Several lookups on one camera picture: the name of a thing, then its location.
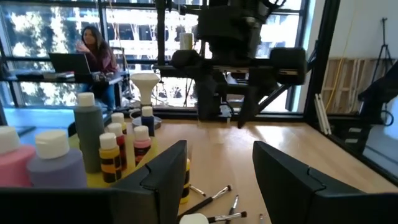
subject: long dark hair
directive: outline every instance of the long dark hair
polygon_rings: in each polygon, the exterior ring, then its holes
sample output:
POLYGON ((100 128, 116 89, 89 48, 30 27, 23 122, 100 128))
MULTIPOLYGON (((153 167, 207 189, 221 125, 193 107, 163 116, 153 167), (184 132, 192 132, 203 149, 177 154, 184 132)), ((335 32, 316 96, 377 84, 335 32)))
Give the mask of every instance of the long dark hair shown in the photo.
POLYGON ((94 39, 95 39, 96 51, 97 52, 94 52, 94 53, 96 54, 96 56, 100 57, 100 55, 104 55, 104 54, 109 52, 109 54, 111 56, 111 65, 116 68, 118 66, 117 63, 116 63, 116 57, 114 56, 111 47, 102 38, 101 32, 95 26, 86 26, 83 29, 83 32, 82 32, 82 35, 81 35, 81 41, 86 45, 86 47, 88 47, 86 42, 85 42, 85 39, 84 39, 86 30, 90 30, 91 33, 93 34, 94 39))

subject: pink paint bottle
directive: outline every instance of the pink paint bottle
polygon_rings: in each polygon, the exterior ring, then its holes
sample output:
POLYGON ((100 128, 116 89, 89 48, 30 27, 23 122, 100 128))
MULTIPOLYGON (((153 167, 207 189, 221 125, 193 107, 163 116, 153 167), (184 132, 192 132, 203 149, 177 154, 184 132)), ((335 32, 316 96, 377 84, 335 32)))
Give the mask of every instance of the pink paint bottle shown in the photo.
POLYGON ((21 145, 14 127, 0 126, 0 187, 31 187, 26 164, 35 147, 21 145))
POLYGON ((151 140, 147 126, 138 126, 134 128, 134 154, 136 156, 136 165, 150 150, 151 140))

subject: white funnel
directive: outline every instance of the white funnel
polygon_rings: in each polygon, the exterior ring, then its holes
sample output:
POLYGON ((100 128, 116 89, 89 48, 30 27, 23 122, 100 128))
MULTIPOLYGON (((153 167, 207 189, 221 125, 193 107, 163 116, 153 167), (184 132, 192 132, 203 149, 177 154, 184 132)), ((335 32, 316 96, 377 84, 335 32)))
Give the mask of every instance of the white funnel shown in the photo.
POLYGON ((154 73, 135 73, 131 75, 130 79, 139 89, 141 106, 152 106, 150 97, 160 78, 154 73))

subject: lavender paint bottle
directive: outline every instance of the lavender paint bottle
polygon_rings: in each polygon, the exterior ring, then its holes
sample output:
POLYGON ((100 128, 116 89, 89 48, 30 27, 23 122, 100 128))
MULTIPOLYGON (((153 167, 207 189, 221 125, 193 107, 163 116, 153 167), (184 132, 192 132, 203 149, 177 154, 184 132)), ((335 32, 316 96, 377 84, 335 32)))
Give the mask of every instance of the lavender paint bottle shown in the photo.
POLYGON ((87 187, 83 154, 70 149, 67 134, 52 130, 35 136, 36 156, 27 164, 34 187, 82 188, 87 187))

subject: maroon top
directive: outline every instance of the maroon top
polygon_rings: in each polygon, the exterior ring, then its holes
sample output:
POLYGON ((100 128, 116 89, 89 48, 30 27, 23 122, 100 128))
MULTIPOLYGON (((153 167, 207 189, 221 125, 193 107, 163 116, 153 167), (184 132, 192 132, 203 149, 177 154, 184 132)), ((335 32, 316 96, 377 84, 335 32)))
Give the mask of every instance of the maroon top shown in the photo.
POLYGON ((111 63, 111 53, 103 54, 86 53, 88 66, 92 72, 117 72, 118 68, 111 63))

